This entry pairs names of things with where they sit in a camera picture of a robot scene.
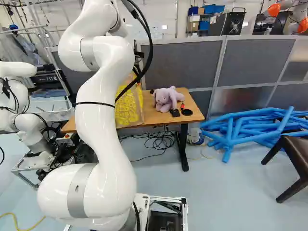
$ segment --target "metal frame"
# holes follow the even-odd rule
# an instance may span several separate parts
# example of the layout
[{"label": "metal frame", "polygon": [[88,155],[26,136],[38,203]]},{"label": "metal frame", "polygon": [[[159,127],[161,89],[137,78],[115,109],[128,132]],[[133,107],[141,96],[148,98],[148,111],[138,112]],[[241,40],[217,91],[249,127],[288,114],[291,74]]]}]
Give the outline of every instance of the metal frame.
[{"label": "metal frame", "polygon": [[[34,190],[37,190],[39,188],[39,184],[35,184],[33,183],[31,180],[29,180],[27,177],[25,177],[23,174],[21,174],[21,172],[23,171],[34,171],[34,170],[38,170],[38,169],[47,169],[49,168],[50,164],[52,163],[54,158],[50,159],[50,164],[46,165],[46,166],[42,166],[42,165],[38,165],[37,167],[24,167],[24,168],[20,168],[20,165],[25,161],[24,157],[26,154],[24,154],[24,156],[18,161],[18,163],[12,168],[11,172],[19,177],[21,180],[23,180],[26,184],[30,185]],[[74,160],[74,157],[71,157],[67,162],[65,162],[63,164],[63,166],[65,165],[70,165]]]},{"label": "metal frame", "polygon": [[[231,40],[271,40],[271,39],[290,39],[294,40],[293,47],[289,53],[289,56],[284,64],[284,67],[279,74],[279,77],[276,82],[273,83],[257,83],[257,84],[246,84],[246,85],[232,85],[232,86],[217,86],[219,77],[220,77],[220,72],[224,60],[224,55],[226,51],[226,47],[228,45],[228,41]],[[295,84],[308,84],[308,73],[305,75],[303,80],[300,81],[281,81],[281,78],[284,75],[284,72],[290,62],[290,59],[292,57],[292,54],[295,52],[295,45],[298,40],[307,40],[307,36],[298,36],[298,35],[237,35],[237,36],[210,36],[210,37],[198,37],[198,38],[176,38],[176,39],[165,39],[165,40],[154,40],[153,44],[154,45],[160,45],[160,44],[173,44],[173,43],[186,43],[186,42],[204,42],[204,41],[222,41],[221,49],[220,49],[220,55],[216,67],[216,74],[213,82],[213,87],[207,87],[207,88],[194,88],[194,89],[188,89],[189,92],[196,92],[196,91],[209,91],[211,90],[211,97],[210,97],[210,103],[206,115],[206,119],[208,120],[211,117],[211,108],[212,108],[212,103],[214,99],[214,94],[216,89],[240,89],[240,88],[251,88],[251,87],[265,87],[265,86],[273,86],[274,88],[272,89],[269,98],[266,101],[266,104],[264,107],[267,107],[268,104],[270,103],[276,89],[280,85],[295,85]],[[141,50],[142,45],[149,45],[148,41],[141,41],[139,46]]]},{"label": "metal frame", "polygon": [[[181,207],[182,216],[182,231],[188,231],[188,202],[185,197],[162,197],[162,196],[150,196],[150,203],[161,202],[167,204],[178,204]],[[71,225],[66,225],[63,231],[70,231],[73,228]]]}]

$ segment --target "black round object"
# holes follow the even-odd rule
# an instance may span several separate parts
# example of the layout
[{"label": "black round object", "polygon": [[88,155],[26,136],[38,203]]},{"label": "black round object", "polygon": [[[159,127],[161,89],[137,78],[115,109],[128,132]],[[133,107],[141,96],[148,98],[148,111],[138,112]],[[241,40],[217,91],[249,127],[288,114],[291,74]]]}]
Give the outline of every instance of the black round object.
[{"label": "black round object", "polygon": [[190,109],[183,109],[182,110],[182,114],[185,115],[185,116],[191,116],[193,113],[193,111],[190,110]]}]

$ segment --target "yellow cable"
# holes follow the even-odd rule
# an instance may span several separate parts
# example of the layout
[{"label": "yellow cable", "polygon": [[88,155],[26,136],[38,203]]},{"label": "yellow cable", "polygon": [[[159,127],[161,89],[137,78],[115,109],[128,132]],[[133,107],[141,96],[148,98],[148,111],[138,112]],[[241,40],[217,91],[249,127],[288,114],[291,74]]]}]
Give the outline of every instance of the yellow cable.
[{"label": "yellow cable", "polygon": [[0,216],[0,218],[4,217],[4,216],[6,216],[6,215],[12,215],[12,216],[13,216],[15,228],[16,228],[17,231],[31,231],[31,230],[33,230],[34,228],[36,228],[36,226],[38,226],[38,225],[46,218],[46,216],[43,216],[43,218],[42,218],[38,223],[36,223],[34,226],[32,226],[31,228],[29,228],[29,229],[27,229],[27,230],[22,230],[22,229],[18,228],[17,217],[16,217],[15,213],[3,213],[3,214]]}]

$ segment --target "black cable tie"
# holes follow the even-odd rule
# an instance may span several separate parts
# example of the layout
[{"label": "black cable tie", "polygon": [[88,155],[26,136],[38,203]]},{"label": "black cable tie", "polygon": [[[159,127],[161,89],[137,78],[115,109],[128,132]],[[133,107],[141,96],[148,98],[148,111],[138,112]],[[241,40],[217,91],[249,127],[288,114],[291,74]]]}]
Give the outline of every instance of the black cable tie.
[{"label": "black cable tie", "polygon": [[108,103],[100,103],[100,102],[78,102],[75,104],[75,106],[79,105],[79,104],[98,104],[98,105],[105,105],[105,106],[109,106],[109,107],[113,107],[115,108],[115,106],[108,104]]}]

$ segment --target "pink stuffed animal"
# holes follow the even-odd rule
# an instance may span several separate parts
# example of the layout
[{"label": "pink stuffed animal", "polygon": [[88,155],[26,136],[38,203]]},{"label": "pink stuffed animal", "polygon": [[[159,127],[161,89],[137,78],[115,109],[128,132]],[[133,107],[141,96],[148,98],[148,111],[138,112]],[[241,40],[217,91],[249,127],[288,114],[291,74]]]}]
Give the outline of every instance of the pink stuffed animal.
[{"label": "pink stuffed animal", "polygon": [[161,111],[162,113],[168,112],[170,109],[176,109],[177,101],[184,101],[184,95],[178,93],[175,86],[156,89],[153,96],[156,111]]}]

